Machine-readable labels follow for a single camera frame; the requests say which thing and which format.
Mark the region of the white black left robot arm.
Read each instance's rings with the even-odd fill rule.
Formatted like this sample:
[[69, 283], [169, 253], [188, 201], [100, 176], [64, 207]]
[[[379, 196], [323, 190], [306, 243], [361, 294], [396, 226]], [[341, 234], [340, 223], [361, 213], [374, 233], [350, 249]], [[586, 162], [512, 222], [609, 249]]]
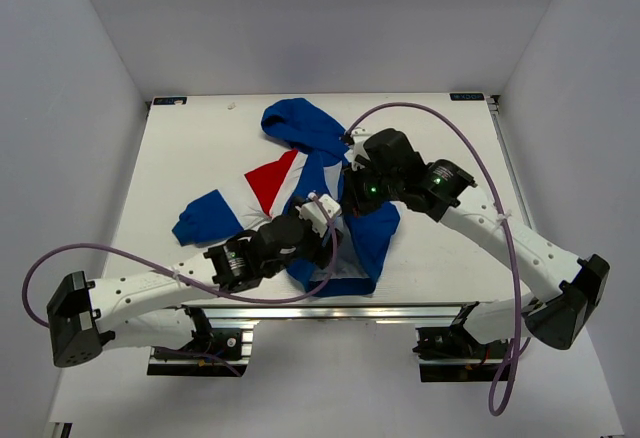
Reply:
[[289, 265], [306, 260], [332, 270], [342, 238], [340, 205], [329, 195], [297, 199], [285, 215], [170, 267], [89, 280], [65, 276], [46, 312], [53, 363], [69, 368], [104, 350], [160, 346], [199, 357], [211, 345], [204, 316], [188, 308], [207, 297], [238, 298]]

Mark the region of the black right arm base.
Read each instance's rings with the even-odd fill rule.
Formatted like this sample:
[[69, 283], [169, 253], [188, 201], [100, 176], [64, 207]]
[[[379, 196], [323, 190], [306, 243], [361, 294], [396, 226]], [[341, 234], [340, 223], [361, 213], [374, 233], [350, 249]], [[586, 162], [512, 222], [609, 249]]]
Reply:
[[480, 344], [463, 323], [478, 302], [465, 305], [447, 326], [416, 329], [417, 343], [412, 349], [419, 361], [422, 383], [491, 382], [506, 356], [508, 340]]

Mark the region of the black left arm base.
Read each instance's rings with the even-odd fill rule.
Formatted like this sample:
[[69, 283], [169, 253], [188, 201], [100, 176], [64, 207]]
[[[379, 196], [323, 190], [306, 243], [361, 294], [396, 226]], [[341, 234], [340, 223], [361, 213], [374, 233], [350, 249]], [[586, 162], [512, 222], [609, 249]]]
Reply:
[[231, 377], [244, 375], [253, 344], [253, 323], [211, 320], [202, 308], [187, 307], [192, 322], [183, 345], [153, 348], [148, 376]]

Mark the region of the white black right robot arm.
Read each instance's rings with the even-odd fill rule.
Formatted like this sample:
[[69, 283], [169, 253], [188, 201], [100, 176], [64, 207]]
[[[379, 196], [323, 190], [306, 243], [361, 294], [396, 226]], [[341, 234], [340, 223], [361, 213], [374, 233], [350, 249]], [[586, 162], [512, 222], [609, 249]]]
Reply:
[[502, 300], [463, 308], [451, 325], [459, 354], [475, 356], [515, 331], [554, 349], [571, 347], [601, 301], [610, 271], [605, 259], [563, 250], [498, 211], [468, 172], [446, 159], [424, 162], [398, 130], [356, 129], [342, 140], [349, 148], [344, 210], [365, 216], [399, 201], [465, 236], [507, 268], [517, 268], [529, 288], [520, 304]]

